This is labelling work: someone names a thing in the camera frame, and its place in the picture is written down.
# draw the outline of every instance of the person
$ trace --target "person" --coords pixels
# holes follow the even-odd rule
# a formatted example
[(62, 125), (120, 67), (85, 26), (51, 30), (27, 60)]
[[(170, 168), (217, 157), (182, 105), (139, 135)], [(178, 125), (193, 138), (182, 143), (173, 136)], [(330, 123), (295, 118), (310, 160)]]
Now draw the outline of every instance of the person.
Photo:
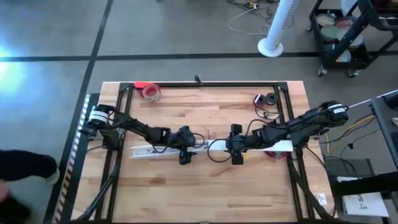
[(57, 162), (48, 155), (0, 149), (0, 223), (24, 223), (29, 218), (30, 209), (11, 195), (8, 182), (30, 176), (56, 184), (60, 177)]

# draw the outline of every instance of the black floor stripe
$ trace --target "black floor stripe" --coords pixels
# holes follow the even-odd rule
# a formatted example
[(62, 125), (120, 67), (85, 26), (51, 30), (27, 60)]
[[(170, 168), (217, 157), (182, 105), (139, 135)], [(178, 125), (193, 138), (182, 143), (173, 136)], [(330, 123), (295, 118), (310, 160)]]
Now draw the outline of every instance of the black floor stripe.
[[(80, 119), (81, 110), (83, 109), (83, 103), (85, 100), (88, 84), (90, 82), (91, 73), (93, 72), (95, 59), (96, 59), (96, 56), (98, 55), (101, 41), (104, 36), (105, 26), (106, 26), (106, 22), (109, 17), (109, 13), (111, 12), (112, 3), (113, 3), (113, 0), (108, 0), (108, 2), (106, 3), (105, 11), (104, 11), (104, 14), (103, 14), (103, 17), (101, 20), (101, 24), (99, 25), (99, 30), (98, 30), (98, 33), (97, 33), (97, 36), (95, 39), (93, 51), (90, 56), (90, 61), (88, 62), (85, 76), (83, 78), (83, 83), (81, 84), (81, 87), (80, 87), (78, 100), (77, 100), (77, 103), (75, 106), (75, 112), (73, 114), (67, 141), (65, 143), (65, 147), (64, 147), (63, 153), (62, 153), (62, 158), (60, 161), (60, 176), (61, 177), (63, 177), (63, 175), (65, 174), (65, 170), (67, 168), (69, 154), (70, 154), (70, 150), (71, 150), (72, 144), (73, 144), (73, 138), (75, 137), (75, 131), (78, 126), (78, 121)], [(61, 184), (62, 183), (58, 182), (58, 184), (55, 185), (52, 190), (49, 204), (47, 205), (47, 210), (45, 213), (44, 223), (52, 222), (52, 217), (54, 215), (55, 206), (57, 204), (58, 196), (59, 196), (60, 189), (61, 189)]]
[[(382, 56), (396, 56), (398, 50), (389, 50)], [(318, 52), (285, 52), (277, 58), (319, 57)], [(150, 55), (100, 55), (100, 56), (48, 56), (48, 57), (0, 57), (0, 62), (79, 62), (118, 60), (168, 60), (168, 59), (211, 59), (211, 58), (267, 58), (260, 53), (210, 53), (210, 54), (150, 54)]]
[[(318, 57), (318, 52), (286, 52), (286, 57)], [(260, 53), (213, 53), (213, 54), (153, 54), (153, 55), (104, 55), (97, 60), (167, 60), (167, 59), (210, 59), (210, 58), (266, 58)]]
[(0, 62), (79, 62), (90, 56), (0, 57)]

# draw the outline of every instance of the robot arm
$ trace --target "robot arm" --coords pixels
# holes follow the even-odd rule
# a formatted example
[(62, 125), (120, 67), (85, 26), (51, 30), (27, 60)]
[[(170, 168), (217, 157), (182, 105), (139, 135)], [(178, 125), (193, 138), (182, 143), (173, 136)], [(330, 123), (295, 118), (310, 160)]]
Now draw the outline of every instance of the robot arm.
[(326, 133), (327, 128), (344, 125), (348, 120), (347, 109), (347, 106), (343, 106), (339, 102), (329, 101), (286, 123), (267, 123), (262, 128), (253, 130), (252, 134), (247, 136), (240, 135), (242, 133), (241, 125), (232, 124), (229, 138), (226, 141), (232, 164), (243, 164), (242, 152), (249, 149), (271, 147), (289, 135), (293, 147), (301, 148), (308, 143), (310, 136)]
[[(114, 114), (113, 123), (109, 117)], [(120, 133), (117, 130), (126, 130), (142, 136), (145, 141), (153, 146), (172, 147), (180, 150), (180, 164), (191, 162), (194, 152), (188, 152), (187, 148), (195, 146), (196, 139), (188, 126), (183, 126), (178, 132), (172, 133), (170, 128), (150, 127), (128, 114), (116, 111), (116, 108), (108, 105), (93, 107), (90, 118), (86, 124), (87, 129), (82, 130), (87, 136), (94, 136), (97, 131), (103, 136), (103, 145), (108, 149), (119, 147)]]

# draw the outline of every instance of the red object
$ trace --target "red object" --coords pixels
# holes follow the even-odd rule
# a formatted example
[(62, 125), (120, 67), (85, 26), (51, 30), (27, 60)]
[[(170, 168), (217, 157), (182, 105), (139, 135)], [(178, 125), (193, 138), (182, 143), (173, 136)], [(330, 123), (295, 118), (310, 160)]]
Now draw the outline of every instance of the red object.
[(134, 87), (142, 98), (155, 96), (160, 91), (160, 86), (151, 82), (134, 82)]
[(355, 17), (344, 17), (344, 18), (339, 18), (336, 20), (336, 27), (337, 28), (344, 28), (344, 27), (351, 27), (356, 18)]
[(149, 85), (154, 85), (154, 86), (157, 86), (158, 88), (160, 88), (158, 85), (156, 85), (155, 83), (151, 83), (151, 82), (134, 82), (134, 87), (136, 87), (137, 89), (143, 89)]
[(279, 157), (276, 156), (275, 152), (266, 151), (266, 154), (267, 154), (267, 156), (269, 156), (271, 158), (276, 158), (276, 159), (281, 159), (286, 156), (286, 152), (282, 152)]

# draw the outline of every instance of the cart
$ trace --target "cart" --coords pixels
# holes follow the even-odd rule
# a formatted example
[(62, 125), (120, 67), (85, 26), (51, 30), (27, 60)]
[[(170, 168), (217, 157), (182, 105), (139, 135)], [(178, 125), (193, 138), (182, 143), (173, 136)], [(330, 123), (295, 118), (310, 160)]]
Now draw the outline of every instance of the cart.
[[(358, 0), (346, 16), (351, 16), (358, 6), (361, 11), (361, 16), (354, 22), (341, 41), (335, 44), (334, 48), (327, 49), (320, 31), (322, 26), (317, 22), (317, 15), (331, 14), (335, 17), (343, 17), (343, 13), (339, 9), (319, 9), (322, 2), (323, 0), (318, 0), (312, 9), (310, 14), (310, 27), (308, 28), (308, 31), (313, 31), (322, 61), (318, 71), (319, 77), (327, 74), (328, 69), (331, 68), (345, 69), (348, 77), (357, 77), (362, 70), (372, 64), (380, 54), (383, 54), (398, 40), (398, 24), (396, 24), (398, 19), (391, 19), (393, 16), (396, 17), (398, 15), (398, 8), (390, 9), (374, 7), (373, 0)], [(362, 43), (356, 49), (349, 49), (349, 45), (368, 25), (373, 26), (380, 31), (391, 31), (393, 34), (391, 40), (382, 46), (377, 52), (368, 52), (365, 43)], [(347, 49), (351, 53), (351, 60), (349, 62), (337, 62), (336, 60), (338, 57)]]

